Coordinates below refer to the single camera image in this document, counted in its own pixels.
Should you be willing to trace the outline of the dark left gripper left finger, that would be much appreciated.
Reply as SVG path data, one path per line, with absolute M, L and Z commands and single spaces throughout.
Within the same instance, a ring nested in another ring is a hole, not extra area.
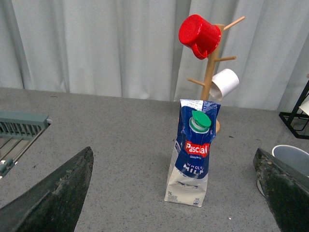
M 84 148 L 0 210 L 2 232 L 72 232 L 89 188 L 93 151 Z

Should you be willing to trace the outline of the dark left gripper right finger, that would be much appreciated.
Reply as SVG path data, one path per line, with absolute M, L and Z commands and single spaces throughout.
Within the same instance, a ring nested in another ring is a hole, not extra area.
M 253 165 L 268 207 L 282 232 L 309 230 L 309 178 L 258 148 Z

